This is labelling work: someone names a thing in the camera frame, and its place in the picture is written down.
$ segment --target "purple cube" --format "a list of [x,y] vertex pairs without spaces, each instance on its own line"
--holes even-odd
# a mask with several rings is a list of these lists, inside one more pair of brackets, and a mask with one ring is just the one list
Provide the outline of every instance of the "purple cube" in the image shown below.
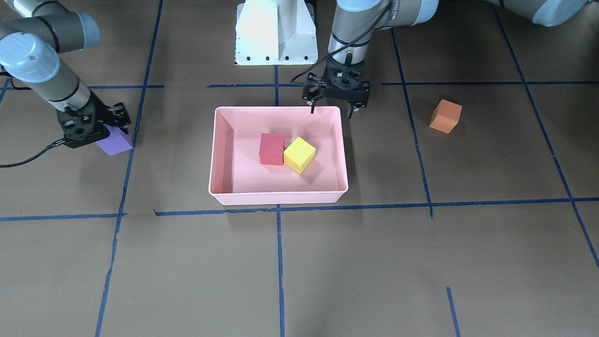
[[118,127],[111,127],[109,125],[105,125],[105,127],[110,131],[110,136],[98,140],[96,144],[104,150],[107,155],[112,156],[133,148],[130,134],[125,134]]

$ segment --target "red cube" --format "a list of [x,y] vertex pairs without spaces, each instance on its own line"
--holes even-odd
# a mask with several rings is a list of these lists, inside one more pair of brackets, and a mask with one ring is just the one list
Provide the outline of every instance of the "red cube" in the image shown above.
[[260,137],[260,164],[283,165],[285,136],[282,134],[263,133]]

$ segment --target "yellow cube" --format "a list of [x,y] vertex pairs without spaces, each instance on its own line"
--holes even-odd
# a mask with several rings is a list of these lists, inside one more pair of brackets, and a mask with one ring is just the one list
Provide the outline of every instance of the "yellow cube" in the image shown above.
[[283,162],[297,173],[302,174],[305,168],[314,161],[315,156],[316,148],[301,137],[297,137],[283,151]]

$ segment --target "black cable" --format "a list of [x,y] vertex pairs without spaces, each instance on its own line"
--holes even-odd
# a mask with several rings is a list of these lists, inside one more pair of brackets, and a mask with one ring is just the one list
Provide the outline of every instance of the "black cable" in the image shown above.
[[22,161],[22,162],[20,162],[20,163],[8,164],[8,165],[0,165],[0,169],[1,169],[1,168],[6,168],[6,167],[15,167],[15,166],[21,166],[21,165],[27,164],[27,163],[29,163],[30,161],[33,161],[33,160],[37,159],[39,156],[41,156],[42,154],[44,154],[44,153],[45,153],[46,151],[48,151],[49,149],[51,149],[51,148],[55,148],[56,146],[63,145],[64,143],[65,143],[65,140],[64,140],[64,139],[59,139],[59,140],[57,140],[57,141],[53,142],[52,144],[50,144],[50,145],[46,146],[46,147],[45,147],[45,148],[44,148],[44,149],[43,149],[43,150],[42,150],[40,153],[38,153],[38,154],[34,155],[34,156],[33,156],[33,157],[31,157],[30,159],[28,159],[28,160],[24,160],[24,161]]
[[381,21],[381,19],[383,18],[383,16],[389,11],[389,9],[391,9],[391,2],[385,7],[385,9],[380,13],[379,17],[374,21],[374,23],[372,25],[370,25],[370,27],[368,27],[368,29],[366,29],[366,31],[364,33],[362,33],[360,36],[356,37],[353,41],[347,43],[345,46],[329,53],[328,55],[326,55],[324,58],[320,59],[319,61],[317,61],[315,64],[313,64],[310,68],[302,71],[301,73],[299,73],[297,76],[295,76],[293,79],[291,79],[291,83],[295,84],[295,85],[305,85],[305,83],[302,82],[296,82],[295,80],[302,77],[303,75],[306,75],[310,70],[316,68],[316,66],[318,66],[319,64],[321,64],[322,62],[326,61],[327,59],[331,58],[333,55],[337,54],[338,52],[347,49],[349,46],[353,45],[354,43],[358,42],[359,40],[361,40],[363,37],[365,37],[368,33],[370,33],[374,27],[376,25],[379,24],[379,22]]

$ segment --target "foam block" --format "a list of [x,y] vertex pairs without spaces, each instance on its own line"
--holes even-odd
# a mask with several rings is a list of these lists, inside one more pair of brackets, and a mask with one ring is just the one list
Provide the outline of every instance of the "foam block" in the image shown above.
[[125,134],[118,127],[111,127],[110,125],[105,125],[105,127],[110,131],[110,136],[98,140],[96,144],[104,150],[107,155],[112,156],[133,148],[130,134]]
[[302,174],[316,157],[316,148],[301,137],[297,137],[283,152],[283,161],[299,174]]
[[462,106],[459,104],[441,100],[432,113],[430,127],[444,133],[450,133],[458,124],[461,112]]
[[283,149],[285,136],[282,134],[263,133],[260,136],[260,164],[283,165]]

